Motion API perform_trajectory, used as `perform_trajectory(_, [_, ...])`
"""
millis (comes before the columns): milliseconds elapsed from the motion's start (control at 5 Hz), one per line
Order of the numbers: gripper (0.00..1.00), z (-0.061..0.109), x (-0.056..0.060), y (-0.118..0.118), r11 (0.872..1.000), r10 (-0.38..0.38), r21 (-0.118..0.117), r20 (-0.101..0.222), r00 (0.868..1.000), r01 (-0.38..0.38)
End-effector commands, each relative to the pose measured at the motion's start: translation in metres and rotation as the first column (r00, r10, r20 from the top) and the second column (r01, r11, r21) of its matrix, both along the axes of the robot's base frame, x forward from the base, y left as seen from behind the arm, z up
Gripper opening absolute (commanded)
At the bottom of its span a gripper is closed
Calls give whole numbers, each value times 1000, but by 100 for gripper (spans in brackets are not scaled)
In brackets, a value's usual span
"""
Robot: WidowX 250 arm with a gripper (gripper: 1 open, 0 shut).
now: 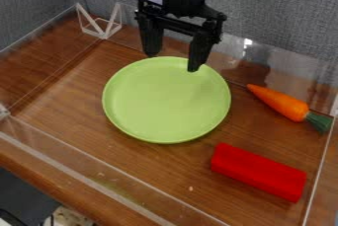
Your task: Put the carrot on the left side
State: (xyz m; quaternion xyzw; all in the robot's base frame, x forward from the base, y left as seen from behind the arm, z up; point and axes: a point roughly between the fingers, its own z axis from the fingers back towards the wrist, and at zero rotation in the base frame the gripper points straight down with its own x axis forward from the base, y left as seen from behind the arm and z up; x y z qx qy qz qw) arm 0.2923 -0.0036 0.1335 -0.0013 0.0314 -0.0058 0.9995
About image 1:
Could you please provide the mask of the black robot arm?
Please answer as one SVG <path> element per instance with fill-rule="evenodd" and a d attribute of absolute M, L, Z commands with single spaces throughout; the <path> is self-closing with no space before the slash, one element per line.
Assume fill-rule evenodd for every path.
<path fill-rule="evenodd" d="M 221 41 L 227 16 L 206 5 L 206 0 L 138 0 L 143 52 L 154 57 L 163 49 L 165 30 L 191 36 L 187 71 L 206 63 L 213 45 Z"/>

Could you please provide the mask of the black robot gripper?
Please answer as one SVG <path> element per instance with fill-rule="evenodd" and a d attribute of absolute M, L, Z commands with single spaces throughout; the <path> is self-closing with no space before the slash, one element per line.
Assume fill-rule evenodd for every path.
<path fill-rule="evenodd" d="M 193 37 L 187 71 L 195 72 L 209 58 L 214 43 L 221 41 L 226 15 L 207 6 L 205 0 L 138 0 L 135 18 L 149 57 L 162 51 L 165 30 Z"/>

